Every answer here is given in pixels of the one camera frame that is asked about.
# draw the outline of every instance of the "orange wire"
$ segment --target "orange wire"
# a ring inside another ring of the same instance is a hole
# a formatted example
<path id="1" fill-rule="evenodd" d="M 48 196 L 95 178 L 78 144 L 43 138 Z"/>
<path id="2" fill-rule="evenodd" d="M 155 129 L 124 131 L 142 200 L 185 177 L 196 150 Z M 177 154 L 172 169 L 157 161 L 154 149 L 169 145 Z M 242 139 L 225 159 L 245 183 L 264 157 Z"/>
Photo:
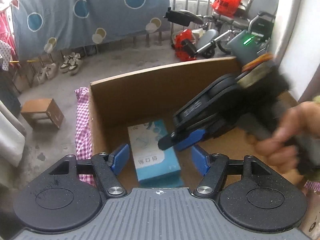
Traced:
<path id="1" fill-rule="evenodd" d="M 254 69 L 257 65 L 261 64 L 262 62 L 268 61 L 273 59 L 273 55 L 268 52 L 265 53 L 263 55 L 261 55 L 260 57 L 257 57 L 255 60 L 249 62 L 248 64 L 244 65 L 242 67 L 242 72 L 248 71 L 248 70 L 252 70 Z"/>

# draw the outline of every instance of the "blue pad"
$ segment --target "blue pad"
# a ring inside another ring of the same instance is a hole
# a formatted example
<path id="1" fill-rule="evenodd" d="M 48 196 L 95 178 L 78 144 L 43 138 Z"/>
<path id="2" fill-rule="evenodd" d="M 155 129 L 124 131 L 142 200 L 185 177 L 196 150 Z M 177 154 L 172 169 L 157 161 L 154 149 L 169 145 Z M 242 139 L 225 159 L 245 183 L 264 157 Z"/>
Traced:
<path id="1" fill-rule="evenodd" d="M 210 166 L 207 163 L 207 157 L 209 155 L 198 145 L 195 145 L 191 148 L 191 158 L 193 164 L 196 166 L 199 173 L 204 176 L 210 169 Z"/>
<path id="2" fill-rule="evenodd" d="M 114 155 L 115 158 L 110 169 L 113 171 L 114 175 L 117 176 L 129 160 L 130 148 L 129 145 L 126 144 L 116 149 L 116 151 L 117 152 L 112 153 L 112 155 Z"/>
<path id="3" fill-rule="evenodd" d="M 188 138 L 184 139 L 183 141 L 179 142 L 174 146 L 175 150 L 182 151 L 184 149 L 187 149 L 188 147 L 194 145 L 198 141 L 201 141 L 203 135 L 205 134 L 204 129 L 198 129 L 190 133 Z"/>

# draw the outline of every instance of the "human hand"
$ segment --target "human hand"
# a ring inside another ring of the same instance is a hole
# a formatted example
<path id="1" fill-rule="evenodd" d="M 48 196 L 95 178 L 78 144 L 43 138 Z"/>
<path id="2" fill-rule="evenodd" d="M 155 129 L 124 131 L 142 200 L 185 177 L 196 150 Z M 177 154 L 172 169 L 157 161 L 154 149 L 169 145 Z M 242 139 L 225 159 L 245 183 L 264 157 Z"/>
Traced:
<path id="1" fill-rule="evenodd" d="M 290 108 L 281 119 L 271 138 L 256 144 L 256 152 L 266 157 L 270 166 L 276 166 L 284 174 L 297 167 L 297 149 L 284 146 L 292 136 L 305 132 L 314 137 L 320 136 L 320 104 L 304 102 Z"/>

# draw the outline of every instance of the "pair of shoes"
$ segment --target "pair of shoes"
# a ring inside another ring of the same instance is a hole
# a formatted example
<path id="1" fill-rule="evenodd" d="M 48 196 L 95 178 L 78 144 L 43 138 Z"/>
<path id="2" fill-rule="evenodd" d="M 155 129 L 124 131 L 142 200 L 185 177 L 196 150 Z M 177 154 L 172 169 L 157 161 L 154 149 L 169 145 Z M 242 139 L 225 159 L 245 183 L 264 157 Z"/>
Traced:
<path id="1" fill-rule="evenodd" d="M 57 65 L 55 63 L 46 65 L 36 74 L 36 80 L 39 84 L 43 84 L 46 79 L 52 79 L 57 73 Z"/>
<path id="2" fill-rule="evenodd" d="M 79 71 L 82 64 L 81 56 L 79 53 L 72 52 L 68 56 L 63 56 L 63 64 L 60 66 L 61 73 L 69 72 L 70 75 L 75 75 Z"/>

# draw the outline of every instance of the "beige circle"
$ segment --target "beige circle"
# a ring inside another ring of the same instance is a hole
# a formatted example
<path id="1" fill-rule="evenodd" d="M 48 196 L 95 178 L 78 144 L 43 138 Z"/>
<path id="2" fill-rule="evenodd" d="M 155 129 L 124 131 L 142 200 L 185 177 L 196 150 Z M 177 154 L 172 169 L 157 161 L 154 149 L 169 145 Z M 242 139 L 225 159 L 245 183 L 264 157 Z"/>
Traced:
<path id="1" fill-rule="evenodd" d="M 154 33 L 157 29 L 158 29 L 158 28 L 157 28 L 157 26 L 156 26 L 154 23 L 148 23 L 148 24 L 146 25 L 146 31 L 147 31 L 148 33 Z"/>
<path id="2" fill-rule="evenodd" d="M 101 37 L 104 39 L 104 38 L 106 37 L 106 35 L 107 35 L 107 32 L 106 32 L 105 29 L 103 29 L 103 28 L 98 28 L 98 29 L 96 30 L 96 34 L 101 35 Z"/>
<path id="3" fill-rule="evenodd" d="M 47 43 L 47 44 L 44 46 L 44 51 L 45 51 L 46 53 L 51 53 L 52 50 L 53 50 L 53 46 L 52 46 L 51 43 Z"/>
<path id="4" fill-rule="evenodd" d="M 57 39 L 55 37 L 51 37 L 50 39 L 48 39 L 48 43 L 51 43 L 52 47 L 55 47 L 57 44 Z"/>
<path id="5" fill-rule="evenodd" d="M 157 26 L 158 29 L 161 26 L 161 20 L 159 18 L 152 18 L 150 22 L 154 23 Z"/>
<path id="6" fill-rule="evenodd" d="M 95 33 L 92 35 L 92 40 L 95 44 L 100 44 L 103 41 L 103 37 L 100 34 Z"/>

